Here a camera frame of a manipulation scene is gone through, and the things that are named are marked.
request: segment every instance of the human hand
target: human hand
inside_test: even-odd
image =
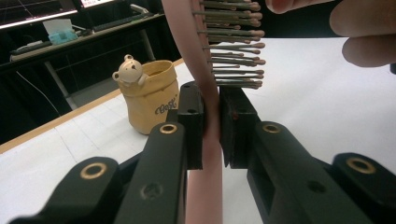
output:
[[[396,63],[396,0],[344,0],[330,17],[332,29],[350,37],[346,60],[361,67]]]
[[[307,7],[331,1],[332,0],[265,0],[265,4],[271,11],[280,14],[299,7]]]

